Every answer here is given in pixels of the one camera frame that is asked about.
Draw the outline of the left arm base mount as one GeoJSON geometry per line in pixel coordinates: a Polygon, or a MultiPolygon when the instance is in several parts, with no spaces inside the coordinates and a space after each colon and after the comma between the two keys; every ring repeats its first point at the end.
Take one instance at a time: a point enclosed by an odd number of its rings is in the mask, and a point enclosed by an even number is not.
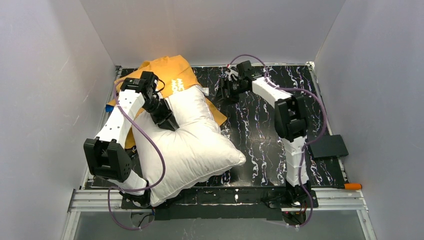
{"type": "Polygon", "coordinates": [[[118,192],[122,196],[122,208],[139,208],[139,209],[151,209],[151,191],[145,190],[143,195],[134,195],[131,192],[118,192]]]}

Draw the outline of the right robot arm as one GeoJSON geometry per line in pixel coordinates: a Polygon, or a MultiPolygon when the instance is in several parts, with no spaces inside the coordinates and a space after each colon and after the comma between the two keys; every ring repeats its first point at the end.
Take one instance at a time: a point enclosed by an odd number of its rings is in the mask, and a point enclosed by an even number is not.
{"type": "Polygon", "coordinates": [[[305,184],[309,177],[303,159],[308,128],[304,97],[295,97],[276,86],[264,74],[255,71],[247,60],[219,79],[214,100],[219,104],[232,105],[238,103],[240,95],[246,92],[256,94],[273,106],[274,128],[286,152],[286,182],[292,187],[305,184]]]}

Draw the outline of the white pillow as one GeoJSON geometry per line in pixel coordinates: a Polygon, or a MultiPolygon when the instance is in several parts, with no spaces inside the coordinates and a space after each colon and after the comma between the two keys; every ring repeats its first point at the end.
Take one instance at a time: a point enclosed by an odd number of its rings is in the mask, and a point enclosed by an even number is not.
{"type": "Polygon", "coordinates": [[[145,111],[135,119],[160,150],[165,168],[154,147],[138,130],[133,130],[142,177],[149,184],[163,177],[150,190],[153,207],[175,198],[184,189],[246,162],[245,155],[221,134],[202,87],[192,86],[170,95],[166,101],[179,125],[176,131],[159,128],[145,111]]]}

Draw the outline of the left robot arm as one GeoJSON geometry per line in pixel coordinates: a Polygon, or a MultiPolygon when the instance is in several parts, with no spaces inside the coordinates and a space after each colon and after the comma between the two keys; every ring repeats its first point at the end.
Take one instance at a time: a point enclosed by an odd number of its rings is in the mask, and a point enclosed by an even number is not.
{"type": "Polygon", "coordinates": [[[139,109],[149,113],[160,128],[176,131],[179,125],[168,102],[157,88],[161,82],[151,71],[143,71],[139,78],[120,80],[120,91],[115,95],[115,106],[102,129],[83,144],[89,172],[117,186],[122,193],[144,195],[146,190],[159,184],[149,184],[132,169],[132,161],[125,151],[131,128],[140,130],[135,118],[139,109]]]}

